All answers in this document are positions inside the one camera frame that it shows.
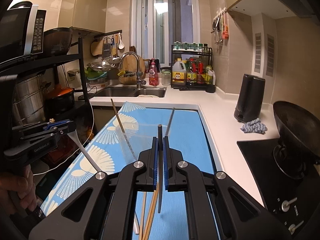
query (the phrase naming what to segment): blue cloth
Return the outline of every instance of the blue cloth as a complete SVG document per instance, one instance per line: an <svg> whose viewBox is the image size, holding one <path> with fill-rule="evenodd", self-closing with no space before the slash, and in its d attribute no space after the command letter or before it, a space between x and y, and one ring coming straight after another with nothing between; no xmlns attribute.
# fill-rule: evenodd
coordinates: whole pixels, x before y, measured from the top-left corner
<svg viewBox="0 0 320 240"><path fill-rule="evenodd" d="M246 122L240 129L244 133L255 132L261 134L265 134L268 130L268 128L261 122L259 118L254 119L250 122Z"/></svg>
<svg viewBox="0 0 320 240"><path fill-rule="evenodd" d="M163 125L163 134L169 122L171 109L144 108L126 102L119 110L120 119L128 133L129 141L135 153L150 149L152 137L157 136L158 124ZM123 155L121 140L117 135L118 122L113 117L86 147L91 157L108 174L119 172L127 165L129 156ZM211 152L208 148L205 132L196 111L175 110L169 132L170 147L182 152L184 160L193 163L201 171L214 173ZM95 173L81 153L68 167L41 206L45 215L50 214L67 197L76 191ZM143 193L138 192L136 213L141 217ZM147 193L145 223L152 193ZM188 224L183 192L169 193L163 188L161 213L155 212L149 239L186 240Z"/></svg>

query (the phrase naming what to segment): stove knob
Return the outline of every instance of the stove knob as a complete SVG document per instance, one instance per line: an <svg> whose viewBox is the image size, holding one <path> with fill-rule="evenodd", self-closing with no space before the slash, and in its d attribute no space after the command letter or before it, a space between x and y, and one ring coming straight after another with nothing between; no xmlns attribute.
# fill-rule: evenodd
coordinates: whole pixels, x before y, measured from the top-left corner
<svg viewBox="0 0 320 240"><path fill-rule="evenodd" d="M289 210L289 208L290 208L290 204L292 204L293 202L296 202L297 199L298 198L295 197L294 199L292 199L290 201L287 201L287 200L283 201L282 204L281 204L281 210L283 212L287 212Z"/></svg>
<svg viewBox="0 0 320 240"><path fill-rule="evenodd" d="M292 224L291 226L289 226L289 231L290 231L290 234L293 235L293 233L296 231L296 229L298 227L300 227L302 224L303 224L303 220L298 224L298 225L295 225L295 224Z"/></svg>

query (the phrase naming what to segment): faucet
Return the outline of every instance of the faucet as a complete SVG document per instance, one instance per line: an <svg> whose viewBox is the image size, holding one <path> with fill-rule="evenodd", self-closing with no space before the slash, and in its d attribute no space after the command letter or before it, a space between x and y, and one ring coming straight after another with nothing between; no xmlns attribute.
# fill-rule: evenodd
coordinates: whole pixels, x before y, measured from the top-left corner
<svg viewBox="0 0 320 240"><path fill-rule="evenodd" d="M121 57L118 69L122 69L123 60L128 55L134 55L134 57L137 60L137 73L136 73L137 74L137 89L141 89L141 85L145 85L147 82L145 80L141 80L141 76L143 75L143 72L140 71L139 56L136 53L134 53L133 51L128 51L128 52L124 53Z"/></svg>

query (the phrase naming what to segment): wok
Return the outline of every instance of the wok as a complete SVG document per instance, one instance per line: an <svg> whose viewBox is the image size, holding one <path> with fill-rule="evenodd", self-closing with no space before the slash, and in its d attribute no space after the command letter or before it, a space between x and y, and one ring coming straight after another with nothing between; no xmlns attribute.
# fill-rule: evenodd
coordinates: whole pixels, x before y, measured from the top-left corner
<svg viewBox="0 0 320 240"><path fill-rule="evenodd" d="M320 120L295 104L278 101L273 113L280 141L290 153L320 160Z"/></svg>

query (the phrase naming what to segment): sink basin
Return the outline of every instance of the sink basin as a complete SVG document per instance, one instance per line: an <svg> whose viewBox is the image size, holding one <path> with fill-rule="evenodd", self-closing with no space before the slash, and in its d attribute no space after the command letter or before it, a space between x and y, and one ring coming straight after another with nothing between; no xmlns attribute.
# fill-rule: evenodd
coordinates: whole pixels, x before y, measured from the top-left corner
<svg viewBox="0 0 320 240"><path fill-rule="evenodd" d="M137 97L139 95L153 95L160 98L164 97L166 88L144 87L137 89L135 87L107 87L98 91L96 97Z"/></svg>

